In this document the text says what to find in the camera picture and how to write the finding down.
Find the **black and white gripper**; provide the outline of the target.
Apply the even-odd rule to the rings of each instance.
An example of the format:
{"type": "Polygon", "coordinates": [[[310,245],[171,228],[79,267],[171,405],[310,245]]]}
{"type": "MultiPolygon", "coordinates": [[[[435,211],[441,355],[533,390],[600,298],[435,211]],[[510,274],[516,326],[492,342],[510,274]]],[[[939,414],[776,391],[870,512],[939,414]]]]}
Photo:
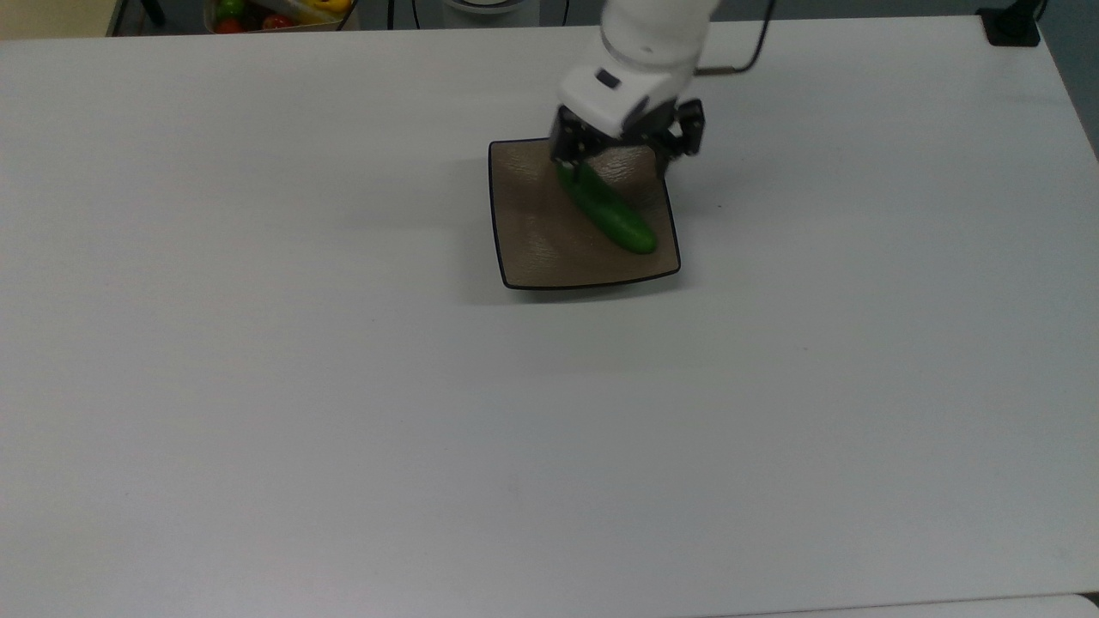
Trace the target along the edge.
{"type": "Polygon", "coordinates": [[[628,66],[580,65],[560,80],[550,130],[550,159],[570,179],[609,148],[647,146],[664,179],[671,163],[697,155],[706,125],[699,99],[682,101],[691,71],[644,73],[628,66]]]}

